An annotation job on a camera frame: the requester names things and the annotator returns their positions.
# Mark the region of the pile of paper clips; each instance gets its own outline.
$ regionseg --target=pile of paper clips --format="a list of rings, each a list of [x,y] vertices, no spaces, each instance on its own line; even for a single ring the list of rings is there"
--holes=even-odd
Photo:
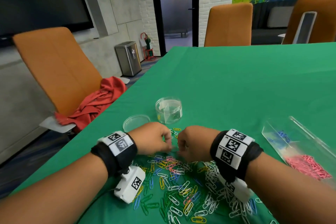
[[[172,134],[177,138],[177,132],[179,128],[171,129]],[[259,199],[254,201],[250,200],[247,203],[239,201],[231,192],[230,188],[223,185],[218,178],[219,170],[215,162],[203,162],[204,166],[197,169],[199,162],[192,162],[189,164],[182,163],[175,159],[173,156],[161,156],[161,155],[149,155],[150,163],[149,167],[142,167],[146,172],[146,179],[139,189],[137,196],[135,197],[134,209],[141,206],[145,215],[149,214],[150,209],[159,208],[159,212],[163,220],[168,224],[180,224],[179,218],[183,216],[187,221],[191,220],[195,223],[206,223],[207,215],[217,213],[227,216],[227,214],[221,213],[216,210],[219,206],[219,202],[226,200],[232,211],[229,213],[230,218],[241,216],[245,224],[249,224],[247,218],[248,215],[257,214],[257,208],[255,202],[262,203]],[[192,185],[190,181],[185,179],[184,174],[192,172],[193,168],[197,173],[205,172],[205,186],[209,189],[209,192],[202,195],[198,187],[203,187],[203,184],[194,179]],[[170,172],[170,175],[165,174],[165,170]],[[159,177],[159,184],[161,190],[165,190],[164,197],[161,198],[161,203],[148,202],[153,198],[153,194],[149,194],[149,191],[153,189],[153,176]]]

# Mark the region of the cable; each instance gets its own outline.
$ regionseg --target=cable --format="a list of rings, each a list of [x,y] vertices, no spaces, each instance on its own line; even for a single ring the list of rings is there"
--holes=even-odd
[[[108,190],[108,191],[105,191],[103,194],[99,195],[98,197],[96,197],[96,198],[91,202],[91,204],[86,208],[86,210],[84,211],[84,213],[82,213],[81,217],[79,217],[79,219],[78,219],[78,221],[76,222],[76,224],[78,224],[78,223],[81,221],[81,219],[82,219],[83,216],[86,214],[86,212],[90,209],[90,207],[91,207],[91,206],[92,206],[98,199],[100,199],[100,198],[101,198],[102,196],[104,196],[106,193],[111,192],[111,191],[113,191],[113,190],[120,191],[120,189],[118,189],[118,188],[110,189],[110,190]]]

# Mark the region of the doorway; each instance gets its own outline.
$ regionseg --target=doorway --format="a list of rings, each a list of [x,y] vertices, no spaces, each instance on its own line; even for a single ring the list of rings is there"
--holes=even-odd
[[[174,46],[198,46],[199,0],[153,0],[161,56]]]

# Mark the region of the trash can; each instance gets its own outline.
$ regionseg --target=trash can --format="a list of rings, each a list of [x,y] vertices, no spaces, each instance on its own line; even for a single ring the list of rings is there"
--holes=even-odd
[[[115,46],[123,76],[135,76],[141,71],[137,44],[134,41],[123,42]]]

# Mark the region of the orange chair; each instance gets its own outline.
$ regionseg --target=orange chair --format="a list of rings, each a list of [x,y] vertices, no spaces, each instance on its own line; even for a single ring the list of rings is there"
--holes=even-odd
[[[252,11],[253,5],[243,2],[212,7],[204,46],[251,45]]]
[[[57,112],[69,116],[99,90],[101,75],[64,27],[20,33],[14,43],[33,77]]]
[[[336,0],[298,0],[289,19],[282,44],[292,44],[302,14],[317,12],[309,43],[334,42],[336,38]]]

